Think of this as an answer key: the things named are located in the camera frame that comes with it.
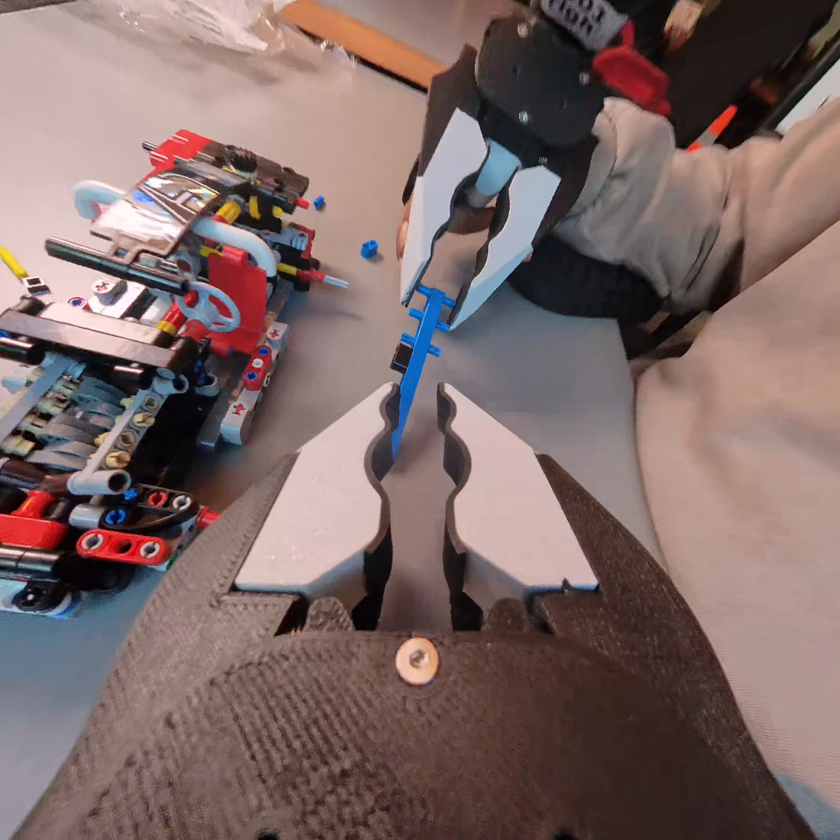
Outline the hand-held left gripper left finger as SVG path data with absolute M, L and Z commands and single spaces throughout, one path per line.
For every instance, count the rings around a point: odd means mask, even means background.
M 376 629 L 392 572 L 390 502 L 398 385 L 385 383 L 301 446 L 234 587 L 312 603 L 338 599 L 357 629 Z

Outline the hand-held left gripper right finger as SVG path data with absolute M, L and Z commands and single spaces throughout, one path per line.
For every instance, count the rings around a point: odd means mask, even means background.
M 499 601 L 528 606 L 599 581 L 533 448 L 454 386 L 437 386 L 444 470 L 454 483 L 444 522 L 453 627 L 482 627 Z

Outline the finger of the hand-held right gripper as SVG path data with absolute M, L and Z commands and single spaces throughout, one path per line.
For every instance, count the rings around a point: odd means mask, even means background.
M 457 194 L 480 172 L 487 156 L 479 122 L 456 108 L 425 171 L 416 177 L 401 265 L 402 305 L 408 306 L 424 277 L 435 241 L 453 216 Z
M 450 329 L 472 316 L 531 253 L 560 181 L 539 165 L 516 171 L 502 188 L 488 239 L 476 256 L 474 275 L 458 294 L 449 316 Z

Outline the long blue lego beam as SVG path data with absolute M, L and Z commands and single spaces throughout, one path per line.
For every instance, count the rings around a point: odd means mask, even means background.
M 430 309 L 433 312 L 439 312 L 439 318 L 442 321 L 445 321 L 448 324 L 448 321 L 445 318 L 445 310 L 449 310 L 448 308 L 444 308 L 440 305 L 440 303 L 436 300 L 427 301 L 425 299 L 425 304 L 423 309 Z M 439 332 L 437 330 L 432 330 L 431 323 L 425 323 L 421 325 L 418 321 L 416 324 L 416 329 L 413 333 L 409 333 L 409 335 L 419 334 L 424 338 L 428 335 L 432 336 L 432 343 L 434 343 L 434 339 L 437 333 L 444 333 Z M 405 427 L 407 424 L 408 417 L 410 415 L 411 409 L 413 407 L 414 397 L 417 392 L 417 387 L 419 382 L 422 379 L 424 366 L 428 356 L 433 356 L 431 354 L 425 354 L 420 349 L 417 349 L 413 352 L 412 361 L 408 367 L 407 372 L 404 375 L 401 375 L 399 386 L 399 393 L 400 393 L 400 404 L 398 409 L 398 416 L 396 420 L 395 428 L 392 431 L 392 453 L 394 456 L 397 456 L 398 450 L 403 440 L 403 434 L 405 431 Z

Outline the person's right forearm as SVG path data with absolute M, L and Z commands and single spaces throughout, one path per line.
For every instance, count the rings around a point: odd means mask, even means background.
M 676 312 L 709 305 L 734 275 L 744 311 L 838 314 L 838 98 L 781 138 L 676 147 L 670 123 L 608 98 L 580 197 L 554 233 L 629 268 Z

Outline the partly built lego car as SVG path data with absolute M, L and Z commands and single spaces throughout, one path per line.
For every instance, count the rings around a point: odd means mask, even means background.
M 68 618 L 170 568 L 218 517 L 184 476 L 247 440 L 290 294 L 348 286 L 291 221 L 306 175 L 185 129 L 143 149 L 130 187 L 72 188 L 104 248 L 45 241 L 96 273 L 91 293 L 60 300 L 29 274 L 2 310 L 2 613 Z

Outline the person's right hand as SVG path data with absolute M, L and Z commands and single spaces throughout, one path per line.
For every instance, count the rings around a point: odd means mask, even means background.
M 404 204 L 402 218 L 395 236 L 395 254 L 397 259 L 402 260 L 406 239 L 410 226 L 410 215 L 412 210 L 414 194 Z M 471 205 L 463 204 L 457 206 L 449 219 L 444 230 L 455 235 L 471 235 L 489 227 L 496 208 L 494 206 L 483 206 L 474 208 Z

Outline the black office chair seat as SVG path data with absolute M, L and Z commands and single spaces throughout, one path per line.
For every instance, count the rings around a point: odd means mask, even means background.
M 662 308 L 662 297 L 645 278 L 582 255 L 554 236 L 512 271 L 508 283 L 526 301 L 565 317 L 633 326 Z

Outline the red plastic crate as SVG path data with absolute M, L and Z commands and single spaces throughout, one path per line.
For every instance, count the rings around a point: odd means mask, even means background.
M 632 20 L 622 27 L 619 39 L 618 45 L 605 47 L 596 54 L 593 71 L 607 87 L 641 109 L 669 117 L 672 112 L 669 76 L 636 50 Z

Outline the black framed marker sign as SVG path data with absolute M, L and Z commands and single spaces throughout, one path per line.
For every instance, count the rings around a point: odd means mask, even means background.
M 802 75 L 773 106 L 758 133 L 784 137 L 799 122 L 810 118 L 839 96 L 839 33 L 830 38 Z

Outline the clear plastic bags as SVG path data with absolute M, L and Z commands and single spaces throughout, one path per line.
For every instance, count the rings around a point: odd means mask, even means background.
M 92 1 L 81 9 L 158 40 L 259 56 L 282 49 L 280 12 L 289 1 Z

